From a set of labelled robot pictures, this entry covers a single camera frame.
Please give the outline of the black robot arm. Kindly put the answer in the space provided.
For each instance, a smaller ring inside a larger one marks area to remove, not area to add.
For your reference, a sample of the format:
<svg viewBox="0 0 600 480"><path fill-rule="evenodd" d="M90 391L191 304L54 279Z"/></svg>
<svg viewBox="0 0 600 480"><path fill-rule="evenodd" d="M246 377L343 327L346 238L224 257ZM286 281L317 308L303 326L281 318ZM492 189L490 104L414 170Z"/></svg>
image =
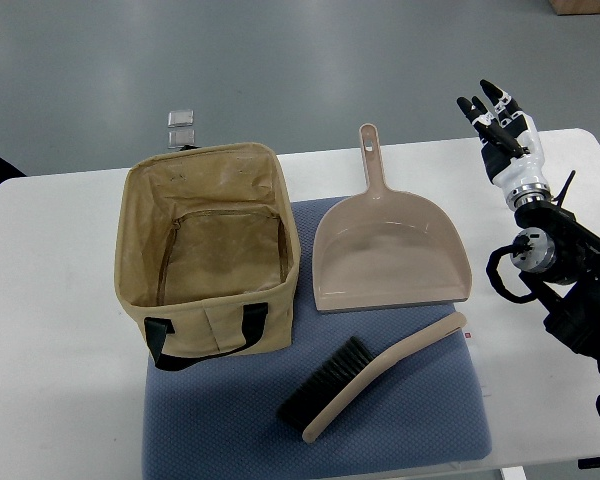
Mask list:
<svg viewBox="0 0 600 480"><path fill-rule="evenodd" d="M514 202L521 231L494 250L486 274L493 289L515 304L539 301L545 330L572 352L596 361L600 376L600 237L563 208L571 173L556 198L522 191ZM600 417L600 394L595 402Z"/></svg>

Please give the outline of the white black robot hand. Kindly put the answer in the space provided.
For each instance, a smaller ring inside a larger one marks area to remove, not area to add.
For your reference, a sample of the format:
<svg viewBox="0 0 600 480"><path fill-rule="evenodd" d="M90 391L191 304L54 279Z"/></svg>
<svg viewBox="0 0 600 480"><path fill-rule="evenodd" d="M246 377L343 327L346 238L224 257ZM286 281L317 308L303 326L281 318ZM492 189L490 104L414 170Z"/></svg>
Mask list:
<svg viewBox="0 0 600 480"><path fill-rule="evenodd" d="M533 118L505 90L483 79L480 86L490 101L460 97L457 105L478 134L481 157L491 184L498 187L510 210L552 198L543 175L545 156Z"/></svg>

